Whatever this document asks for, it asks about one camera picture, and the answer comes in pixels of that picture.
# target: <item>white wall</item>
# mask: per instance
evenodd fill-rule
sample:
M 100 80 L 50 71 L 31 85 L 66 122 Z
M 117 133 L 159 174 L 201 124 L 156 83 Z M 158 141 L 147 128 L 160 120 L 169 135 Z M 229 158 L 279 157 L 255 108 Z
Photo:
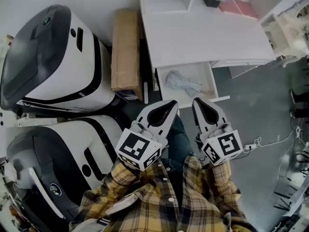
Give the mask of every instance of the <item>white wall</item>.
M 70 7 L 108 45 L 112 42 L 114 11 L 139 7 L 138 0 L 0 0 L 0 34 L 15 36 L 29 19 L 52 4 Z

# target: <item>plaid shirt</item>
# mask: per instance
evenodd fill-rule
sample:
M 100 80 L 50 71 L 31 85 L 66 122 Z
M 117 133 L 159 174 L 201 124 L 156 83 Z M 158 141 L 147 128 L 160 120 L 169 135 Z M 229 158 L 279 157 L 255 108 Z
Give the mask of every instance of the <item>plaid shirt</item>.
M 106 232 L 256 231 L 237 205 L 240 191 L 229 180 L 230 176 L 229 162 L 202 169 L 191 153 L 183 165 L 183 205 L 179 210 L 160 160 L 134 175 L 117 159 L 101 186 L 85 192 L 79 216 L 71 223 L 70 230 L 87 219 L 106 218 L 111 220 Z M 132 193 L 139 200 L 110 217 L 105 215 L 113 204 Z

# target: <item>cardboard box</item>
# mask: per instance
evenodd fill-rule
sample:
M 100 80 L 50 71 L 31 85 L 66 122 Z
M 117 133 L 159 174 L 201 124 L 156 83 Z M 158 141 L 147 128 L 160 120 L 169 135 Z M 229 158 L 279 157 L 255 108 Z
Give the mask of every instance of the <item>cardboard box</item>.
M 112 90 L 127 101 L 142 101 L 140 79 L 140 15 L 136 10 L 115 13 L 112 38 Z

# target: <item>white robot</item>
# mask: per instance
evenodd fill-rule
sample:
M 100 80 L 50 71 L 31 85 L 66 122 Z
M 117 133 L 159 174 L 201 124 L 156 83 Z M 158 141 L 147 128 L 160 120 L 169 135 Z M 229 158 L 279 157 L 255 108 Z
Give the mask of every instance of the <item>white robot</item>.
M 195 123 L 199 128 L 197 145 L 213 165 L 232 160 L 242 152 L 237 130 L 233 130 L 223 110 L 216 104 L 195 98 L 192 104 Z
M 161 101 L 145 107 L 131 128 L 125 129 L 116 147 L 118 157 L 144 171 L 162 155 L 178 112 L 176 101 Z
M 45 8 L 16 34 L 0 88 L 3 110 L 90 113 L 119 102 L 111 91 L 110 54 L 62 5 Z
M 84 192 L 111 171 L 122 132 L 109 116 L 88 116 L 18 135 L 7 148 L 5 175 L 27 217 L 42 231 L 66 231 Z

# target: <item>white cabinet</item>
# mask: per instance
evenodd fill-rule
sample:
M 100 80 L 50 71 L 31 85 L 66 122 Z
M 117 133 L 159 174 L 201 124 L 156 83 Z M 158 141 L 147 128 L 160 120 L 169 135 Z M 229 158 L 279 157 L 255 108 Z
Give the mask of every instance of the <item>white cabinet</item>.
M 195 82 L 202 84 L 201 92 L 193 98 L 183 89 L 171 89 L 166 87 L 166 77 L 172 70 L 178 70 L 179 73 L 186 77 L 192 78 Z M 191 107 L 193 99 L 196 97 L 205 98 L 212 102 L 229 99 L 229 96 L 219 97 L 212 69 L 209 62 L 182 64 L 157 68 L 158 85 L 163 100 L 176 100 L 179 108 Z

